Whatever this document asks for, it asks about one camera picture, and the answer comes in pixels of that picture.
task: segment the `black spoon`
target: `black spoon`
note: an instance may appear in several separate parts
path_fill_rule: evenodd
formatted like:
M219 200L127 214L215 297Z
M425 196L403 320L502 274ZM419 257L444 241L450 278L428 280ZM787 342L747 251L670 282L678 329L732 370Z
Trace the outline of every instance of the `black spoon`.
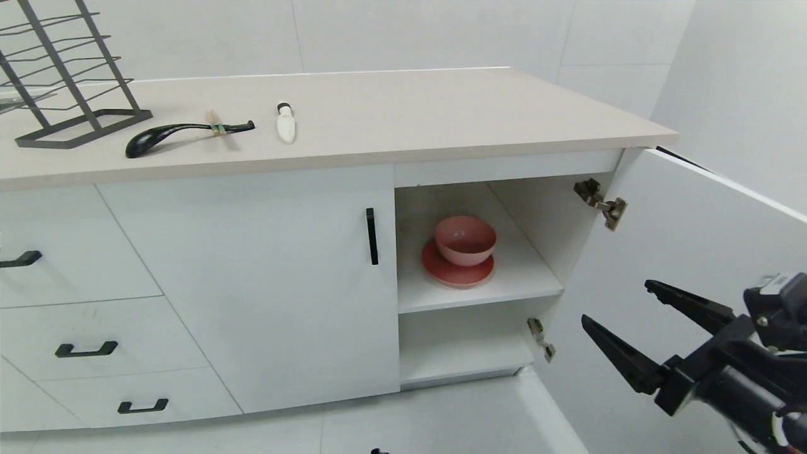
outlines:
M255 123L251 120L245 124L223 124L224 131L226 132L241 132L255 129ZM196 123L181 123L181 124L167 124L166 126L157 126L156 128L146 129L140 134L132 137L128 144L126 144L126 157L139 158L146 154L154 145L162 142L166 137L180 131L182 129L213 129L209 124L196 124Z

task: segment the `bowl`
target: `bowl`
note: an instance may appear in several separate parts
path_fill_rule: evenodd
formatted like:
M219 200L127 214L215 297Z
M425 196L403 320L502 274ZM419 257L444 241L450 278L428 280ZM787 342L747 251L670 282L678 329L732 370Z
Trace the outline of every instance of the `bowl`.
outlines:
M437 224L434 241L446 260L460 267L473 267L493 253L496 231L479 218L452 216Z

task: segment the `cabinet door handle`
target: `cabinet door handle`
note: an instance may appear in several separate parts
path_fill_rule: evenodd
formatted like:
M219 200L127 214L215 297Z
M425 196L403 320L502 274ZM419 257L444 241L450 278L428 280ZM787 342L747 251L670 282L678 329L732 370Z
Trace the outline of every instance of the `cabinet door handle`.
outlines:
M63 343L56 349L57 358L80 358L82 356L106 356L111 355L118 343L115 341L106 341L101 348L96 351L73 351L72 343Z
M27 250L16 260L0 261L0 268L27 267L33 265L35 261L42 258L42 253L38 250Z
M367 209L367 235L370 237L370 261L378 265L378 243L375 241L375 210Z
M163 411L165 410L166 406L168 406L168 399L157 399L157 403L154 404L153 407L140 408L137 410L132 410L131 402L120 402L120 405L118 406L118 413L120 414L152 413L155 411Z

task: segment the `beige countertop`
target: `beige countertop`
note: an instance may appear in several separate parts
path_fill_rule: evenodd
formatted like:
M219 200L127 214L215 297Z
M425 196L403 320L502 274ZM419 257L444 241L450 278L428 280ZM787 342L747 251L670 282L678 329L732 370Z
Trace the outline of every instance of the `beige countertop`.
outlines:
M0 116L0 190L380 163L563 153L670 145L678 133L515 69L446 69L134 82L154 118L75 149L25 149L14 138L40 128L29 111ZM97 87L83 91L91 95ZM45 106L67 104L63 90ZM291 104L297 139L275 128L278 101ZM124 108L119 90L91 102ZM127 159L147 128L206 123L213 109L248 132L177 132L152 154ZM53 123L78 109L46 112Z

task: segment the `red plate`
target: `red plate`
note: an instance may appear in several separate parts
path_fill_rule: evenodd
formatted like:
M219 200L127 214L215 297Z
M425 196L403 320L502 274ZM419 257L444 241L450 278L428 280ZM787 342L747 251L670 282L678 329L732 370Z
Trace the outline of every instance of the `red plate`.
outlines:
M451 287L473 287L476 284L483 282L493 272L493 256L487 258L484 262L473 267L460 267L454 265L440 255L437 250L437 244L434 239L426 243L423 247L423 252L420 254L420 259L423 261L423 267L434 279L439 280L443 284L450 285Z

